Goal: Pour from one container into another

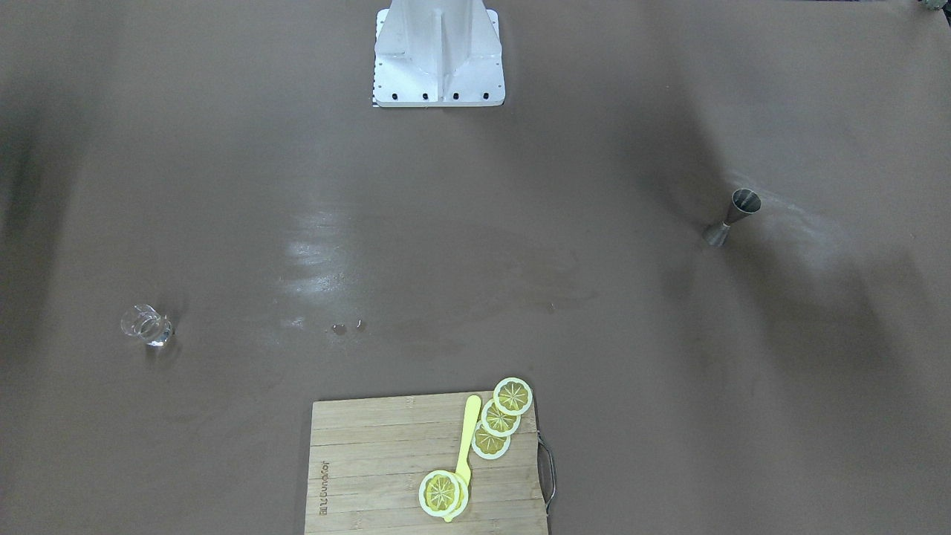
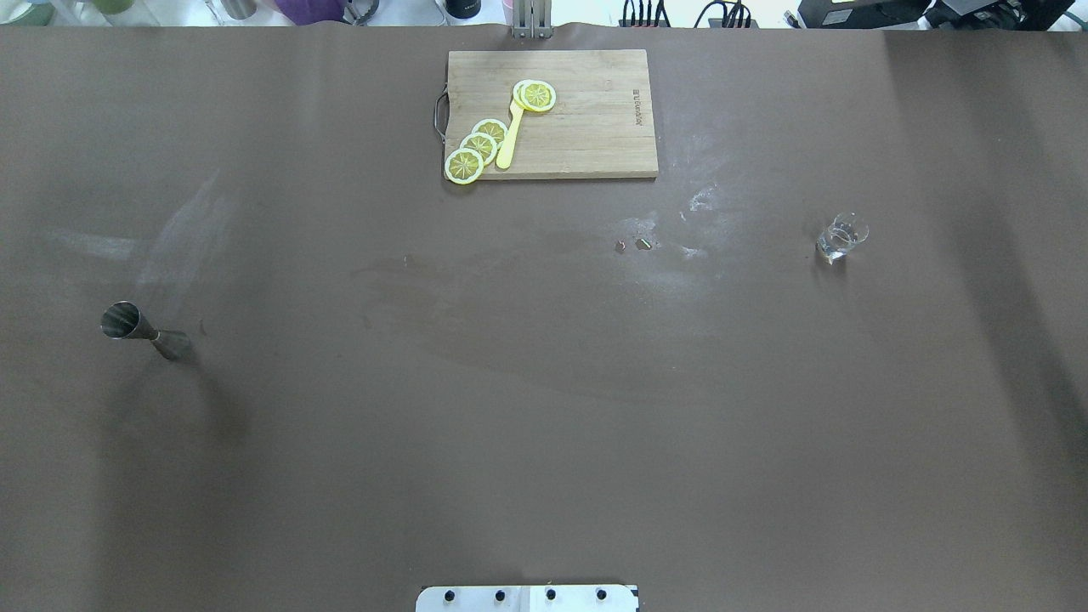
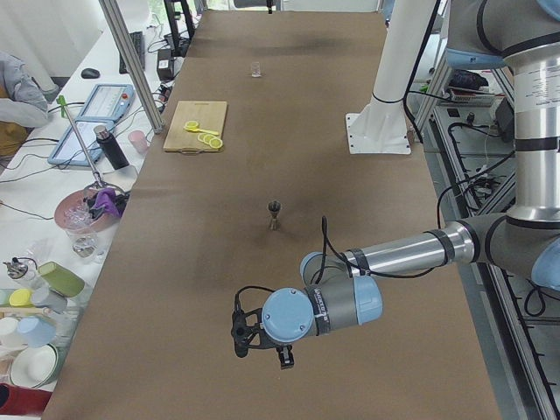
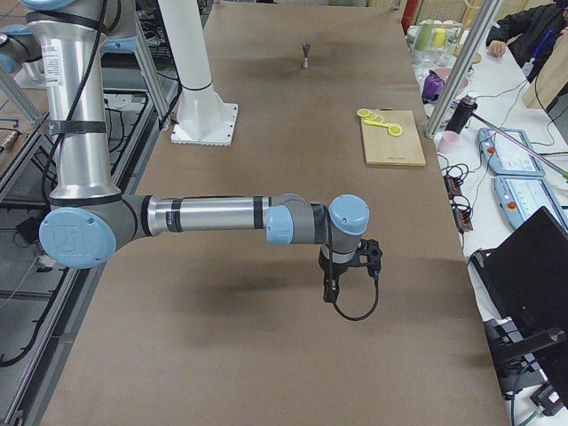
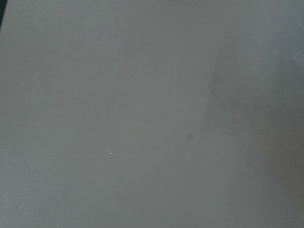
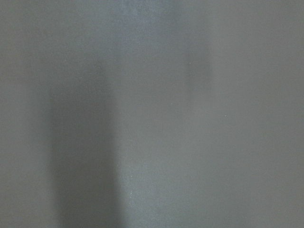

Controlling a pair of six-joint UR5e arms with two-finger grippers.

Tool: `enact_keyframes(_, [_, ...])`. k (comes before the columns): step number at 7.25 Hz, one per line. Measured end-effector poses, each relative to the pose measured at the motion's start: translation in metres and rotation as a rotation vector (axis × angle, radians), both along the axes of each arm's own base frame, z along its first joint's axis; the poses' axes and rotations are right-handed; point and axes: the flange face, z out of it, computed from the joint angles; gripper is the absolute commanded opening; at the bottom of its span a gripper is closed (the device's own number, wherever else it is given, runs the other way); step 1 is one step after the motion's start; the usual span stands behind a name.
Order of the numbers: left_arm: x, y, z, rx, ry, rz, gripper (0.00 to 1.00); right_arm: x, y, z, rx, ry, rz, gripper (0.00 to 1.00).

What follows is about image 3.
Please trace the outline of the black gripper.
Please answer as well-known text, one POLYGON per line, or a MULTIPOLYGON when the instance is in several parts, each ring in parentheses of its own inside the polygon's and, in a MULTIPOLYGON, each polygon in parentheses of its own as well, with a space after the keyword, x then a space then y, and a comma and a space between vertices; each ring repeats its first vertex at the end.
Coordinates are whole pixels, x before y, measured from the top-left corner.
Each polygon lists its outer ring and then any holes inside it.
POLYGON ((294 356, 291 343, 277 343, 268 337, 260 338, 260 346, 262 349, 276 349, 279 352, 280 368, 282 370, 294 367, 294 356))

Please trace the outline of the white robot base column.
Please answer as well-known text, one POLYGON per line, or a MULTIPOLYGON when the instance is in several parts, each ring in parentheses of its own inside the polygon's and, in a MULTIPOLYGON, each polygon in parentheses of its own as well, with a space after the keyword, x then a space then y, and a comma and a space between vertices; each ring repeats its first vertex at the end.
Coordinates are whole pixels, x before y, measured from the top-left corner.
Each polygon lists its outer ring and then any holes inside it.
POLYGON ((394 2, 371 100, 359 114, 346 115, 350 153, 411 153, 404 96, 414 79, 415 64, 422 56, 421 47, 431 34, 438 8, 435 0, 394 2))

